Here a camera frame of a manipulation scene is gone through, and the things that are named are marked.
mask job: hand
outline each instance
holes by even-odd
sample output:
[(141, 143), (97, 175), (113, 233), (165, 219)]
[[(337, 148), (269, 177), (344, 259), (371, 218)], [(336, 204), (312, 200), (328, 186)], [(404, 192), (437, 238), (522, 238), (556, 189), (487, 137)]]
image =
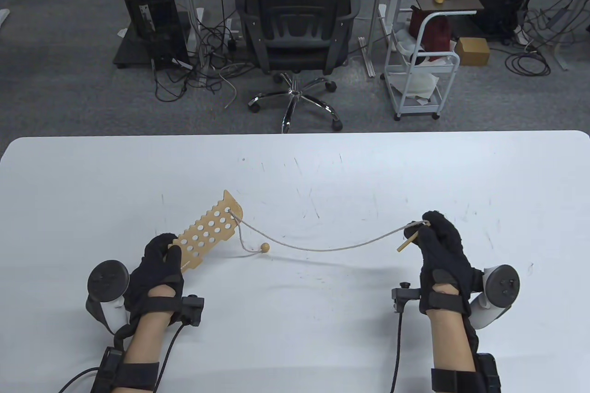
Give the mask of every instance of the hand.
[(176, 238), (172, 233), (164, 233), (152, 239), (145, 248), (139, 267), (131, 273), (129, 287), (124, 294), (125, 308), (131, 313), (131, 321), (140, 315), (142, 302), (148, 296), (180, 298), (183, 295), (182, 252), (178, 246), (168, 248)]
[(463, 253), (461, 236), (455, 226), (447, 220), (443, 214), (436, 211), (429, 211), (422, 215), (422, 219), (430, 222), (430, 227), (409, 227), (404, 230), (405, 237), (410, 237), (418, 230), (418, 237), (415, 243), (422, 252), (422, 270), (420, 272), (420, 285), (422, 296), (420, 298), (420, 311), (435, 307), (432, 292), (440, 293), (440, 290), (433, 290), (435, 284), (450, 284), (458, 290), (462, 298), (461, 304), (455, 311), (463, 309), (465, 315), (469, 316), (471, 309), (469, 298), (474, 287), (476, 276), (481, 272), (473, 269)]

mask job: black glove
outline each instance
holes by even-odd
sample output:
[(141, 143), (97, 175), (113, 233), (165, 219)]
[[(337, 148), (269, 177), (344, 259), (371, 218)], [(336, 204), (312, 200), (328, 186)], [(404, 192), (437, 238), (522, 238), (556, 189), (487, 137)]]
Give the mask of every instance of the black glove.
[[(125, 308), (131, 313), (129, 321), (131, 324), (139, 321), (141, 315), (146, 313), (146, 299), (152, 288), (166, 284), (175, 290), (177, 300), (182, 298), (184, 285), (181, 273), (182, 252), (178, 246), (168, 248), (175, 239), (177, 236), (172, 233), (156, 236), (146, 246), (139, 267), (131, 273), (129, 286), (124, 293)], [(177, 321), (178, 315), (178, 312), (175, 313), (170, 323)]]
[[(422, 219), (430, 222), (430, 227), (408, 227), (404, 235), (409, 238), (418, 231), (414, 241), (422, 251), (422, 270), (420, 271), (420, 312), (430, 309), (458, 311), (466, 317), (471, 314), (469, 298), (476, 281), (481, 280), (481, 271), (472, 268), (461, 244), (461, 236), (455, 226), (437, 211), (426, 212)], [(459, 296), (437, 293), (434, 284), (451, 284), (459, 290)]]

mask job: string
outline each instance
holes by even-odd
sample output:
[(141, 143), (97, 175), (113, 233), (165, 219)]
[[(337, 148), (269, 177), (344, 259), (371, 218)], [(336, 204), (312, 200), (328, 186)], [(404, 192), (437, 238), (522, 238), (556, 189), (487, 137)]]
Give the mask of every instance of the string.
[(365, 241), (364, 243), (360, 243), (360, 244), (354, 244), (352, 246), (346, 246), (346, 247), (336, 247), (336, 248), (307, 248), (307, 247), (298, 247), (298, 246), (294, 246), (292, 244), (287, 244), (287, 243), (283, 243), (282, 241), (279, 241), (278, 239), (274, 239), (268, 235), (266, 235), (266, 233), (264, 233), (263, 231), (260, 231), (259, 229), (255, 228), (254, 226), (248, 224), (247, 222), (245, 222), (242, 218), (240, 218), (238, 215), (236, 215), (234, 212), (232, 212), (232, 210), (229, 210), (229, 213), (236, 219), (238, 220), (238, 237), (240, 238), (240, 245), (242, 246), (242, 248), (247, 251), (248, 253), (262, 253), (260, 250), (251, 250), (249, 248), (246, 248), (245, 244), (244, 244), (244, 239), (242, 238), (242, 228), (240, 227), (240, 224), (244, 223), (244, 225), (250, 229), (252, 229), (253, 231), (255, 231), (256, 233), (258, 233), (259, 235), (262, 235), (263, 237), (265, 237), (266, 239), (272, 241), (273, 243), (277, 243), (280, 244), (281, 246), (285, 246), (288, 248), (294, 248), (295, 250), (301, 250), (303, 252), (339, 252), (341, 250), (349, 250), (351, 248), (357, 248), (357, 247), (362, 247), (362, 246), (366, 246), (367, 244), (371, 244), (371, 243), (375, 243), (376, 241), (382, 240), (383, 238), (386, 238), (390, 235), (393, 235), (394, 233), (398, 233), (400, 230), (403, 229), (407, 229), (408, 227), (415, 227), (416, 225), (421, 225), (421, 224), (425, 224), (426, 221), (422, 220), (422, 221), (415, 221), (415, 222), (411, 222), (409, 224), (404, 225), (403, 227), (400, 227), (398, 229), (392, 230), (388, 233), (385, 233), (384, 235), (378, 236), (377, 238), (373, 238), (369, 241)]

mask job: computer tower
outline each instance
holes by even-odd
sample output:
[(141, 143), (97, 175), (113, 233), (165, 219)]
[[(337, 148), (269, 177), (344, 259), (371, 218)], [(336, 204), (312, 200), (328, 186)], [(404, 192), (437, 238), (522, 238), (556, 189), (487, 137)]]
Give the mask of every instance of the computer tower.
[(174, 0), (127, 0), (131, 25), (157, 69), (171, 59), (190, 63), (186, 37)]

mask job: red bag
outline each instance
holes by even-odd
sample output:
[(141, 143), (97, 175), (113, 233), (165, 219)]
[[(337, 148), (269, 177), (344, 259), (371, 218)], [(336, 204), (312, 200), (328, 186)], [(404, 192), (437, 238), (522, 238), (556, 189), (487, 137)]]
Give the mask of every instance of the red bag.
[[(418, 39), (418, 32), (424, 18), (432, 12), (423, 12), (416, 6), (412, 6), (412, 18), (409, 22), (409, 34)], [(451, 47), (451, 24), (446, 17), (434, 17), (428, 20), (422, 34), (422, 47), (426, 52), (448, 52)]]

